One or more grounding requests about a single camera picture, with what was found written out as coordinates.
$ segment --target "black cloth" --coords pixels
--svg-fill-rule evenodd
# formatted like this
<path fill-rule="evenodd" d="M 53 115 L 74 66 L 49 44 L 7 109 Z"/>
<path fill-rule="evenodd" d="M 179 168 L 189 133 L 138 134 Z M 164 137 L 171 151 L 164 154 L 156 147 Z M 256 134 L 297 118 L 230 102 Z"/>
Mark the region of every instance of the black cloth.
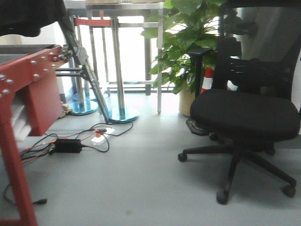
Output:
<path fill-rule="evenodd" d="M 36 37 L 41 27 L 66 14 L 63 0 L 0 0 L 0 36 Z"/>
<path fill-rule="evenodd" d="M 199 95 L 190 114 L 195 121 L 230 139 L 276 142 L 295 138 L 300 129 L 300 116 L 291 101 L 223 89 Z"/>

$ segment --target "black power adapter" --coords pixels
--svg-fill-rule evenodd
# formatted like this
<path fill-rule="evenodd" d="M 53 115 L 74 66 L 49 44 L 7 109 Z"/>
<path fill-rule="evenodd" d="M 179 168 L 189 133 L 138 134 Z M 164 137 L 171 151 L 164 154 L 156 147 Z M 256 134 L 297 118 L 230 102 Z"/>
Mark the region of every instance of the black power adapter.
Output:
<path fill-rule="evenodd" d="M 59 153 L 80 153 L 81 148 L 80 139 L 57 139 L 54 151 Z"/>

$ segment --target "mesh backrest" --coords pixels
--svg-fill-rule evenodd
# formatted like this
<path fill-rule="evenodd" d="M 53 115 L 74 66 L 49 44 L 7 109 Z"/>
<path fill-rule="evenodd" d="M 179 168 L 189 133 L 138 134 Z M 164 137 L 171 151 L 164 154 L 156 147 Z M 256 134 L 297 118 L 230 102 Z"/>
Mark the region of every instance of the mesh backrest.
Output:
<path fill-rule="evenodd" d="M 301 6 L 294 2 L 221 6 L 214 88 L 230 80 L 240 91 L 290 99 L 301 47 Z"/>

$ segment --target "red metal frame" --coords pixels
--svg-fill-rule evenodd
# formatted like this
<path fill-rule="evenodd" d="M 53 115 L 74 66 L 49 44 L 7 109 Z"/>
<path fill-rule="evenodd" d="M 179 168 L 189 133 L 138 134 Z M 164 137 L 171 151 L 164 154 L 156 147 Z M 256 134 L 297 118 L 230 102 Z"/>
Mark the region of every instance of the red metal frame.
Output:
<path fill-rule="evenodd" d="M 20 214 L 20 219 L 0 219 L 0 226 L 38 225 L 11 126 L 12 112 L 10 106 L 16 92 L 22 89 L 26 108 L 35 108 L 29 114 L 31 124 L 38 126 L 34 134 L 36 136 L 41 135 L 50 127 L 62 110 L 61 106 L 57 104 L 59 92 L 55 76 L 55 68 L 66 63 L 58 60 L 60 50 L 60 46 L 51 49 L 46 48 L 0 65 L 0 74 L 6 76 L 4 80 L 0 81 L 0 94 L 2 94 L 0 97 L 0 147 Z M 43 116 L 41 109 L 45 106 L 39 107 L 41 104 L 40 97 L 37 96 L 39 94 L 48 98 L 50 103 L 55 103 L 50 105 L 50 107 L 55 107 L 52 114 Z M 47 117 L 46 123 L 41 122 L 43 117 Z"/>

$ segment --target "orange and white traffic cone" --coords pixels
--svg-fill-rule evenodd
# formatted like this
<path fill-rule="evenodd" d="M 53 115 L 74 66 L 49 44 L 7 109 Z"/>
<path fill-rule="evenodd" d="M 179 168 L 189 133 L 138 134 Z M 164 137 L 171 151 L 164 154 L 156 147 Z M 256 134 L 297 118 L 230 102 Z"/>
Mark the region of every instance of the orange and white traffic cone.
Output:
<path fill-rule="evenodd" d="M 208 89 L 211 89 L 213 74 L 214 74 L 214 70 L 210 69 L 209 67 L 206 68 L 204 79 L 203 79 L 203 85 L 200 93 L 203 93 Z"/>

